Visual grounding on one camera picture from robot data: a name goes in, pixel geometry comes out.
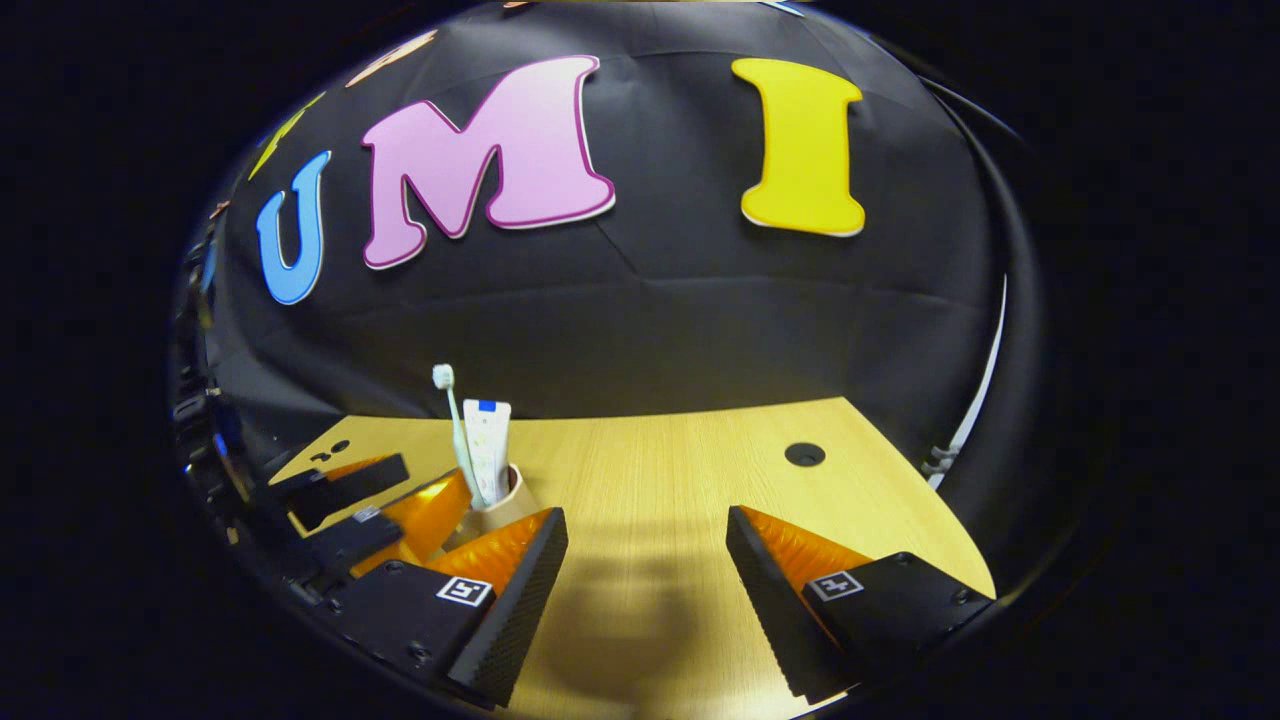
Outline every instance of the white toothbrush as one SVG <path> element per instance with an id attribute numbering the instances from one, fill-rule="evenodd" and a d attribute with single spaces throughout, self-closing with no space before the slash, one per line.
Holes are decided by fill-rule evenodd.
<path id="1" fill-rule="evenodd" d="M 484 496 L 480 495 L 480 486 L 476 484 L 475 470 L 471 469 L 471 454 L 467 451 L 467 433 L 458 420 L 458 404 L 453 400 L 453 366 L 445 363 L 431 368 L 431 382 L 435 387 L 449 393 L 449 413 L 453 415 L 453 454 L 458 457 L 458 468 L 467 480 L 467 489 L 471 491 L 471 509 L 484 510 Z"/>

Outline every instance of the wooden table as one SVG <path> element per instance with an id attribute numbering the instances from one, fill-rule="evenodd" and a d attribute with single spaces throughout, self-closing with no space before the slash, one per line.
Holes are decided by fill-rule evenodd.
<path id="1" fill-rule="evenodd" d="M 456 466 L 448 420 L 348 416 L 274 480 L 399 452 L 411 479 L 389 502 Z M 326 462 L 310 457 L 346 450 Z M 827 452 L 813 468 L 794 442 Z M 612 720 L 795 717 L 724 548 L 728 507 L 749 505 L 870 557 L 911 551 L 995 597 L 968 533 L 908 461 L 845 398 L 740 410 L 513 421 L 508 457 L 570 544 L 498 717 Z M 326 520 L 328 527 L 362 502 Z"/>

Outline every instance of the blue letter u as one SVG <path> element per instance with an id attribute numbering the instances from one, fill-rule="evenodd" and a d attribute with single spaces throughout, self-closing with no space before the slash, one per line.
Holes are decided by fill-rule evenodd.
<path id="1" fill-rule="evenodd" d="M 293 305 L 311 293 L 320 279 L 324 260 L 324 227 L 320 223 L 320 170 L 329 161 L 330 151 L 316 155 L 293 176 L 298 193 L 298 237 L 302 246 L 292 266 L 284 264 L 280 250 L 280 205 L 284 192 L 276 192 L 257 214 L 257 246 L 262 255 L 262 277 L 271 297 L 282 305 Z"/>

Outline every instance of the pink letter m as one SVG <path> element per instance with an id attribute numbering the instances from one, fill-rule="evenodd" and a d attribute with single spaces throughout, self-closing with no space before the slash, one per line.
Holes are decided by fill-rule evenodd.
<path id="1" fill-rule="evenodd" d="M 500 228 L 568 223 L 612 208 L 613 183 L 591 169 L 582 127 L 582 83 L 599 67 L 596 58 L 572 55 L 516 68 L 462 131 L 425 101 L 369 128 L 374 232 L 365 264 L 390 268 L 426 245 L 426 228 L 408 219 L 406 181 L 440 231 L 462 237 L 494 154 L 498 192 L 485 214 Z"/>

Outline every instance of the tan cup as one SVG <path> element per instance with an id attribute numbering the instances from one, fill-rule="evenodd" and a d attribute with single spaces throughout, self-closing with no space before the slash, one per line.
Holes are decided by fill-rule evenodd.
<path id="1" fill-rule="evenodd" d="M 513 464 L 507 465 L 507 468 L 509 469 L 507 477 L 512 483 L 507 497 L 484 510 L 468 510 L 462 516 L 462 521 L 458 523 L 458 529 L 449 536 L 449 539 L 444 541 L 444 551 L 468 543 L 485 533 L 509 525 L 541 510 L 541 506 L 534 500 L 534 493 L 525 483 L 525 478 L 521 477 L 520 468 Z"/>

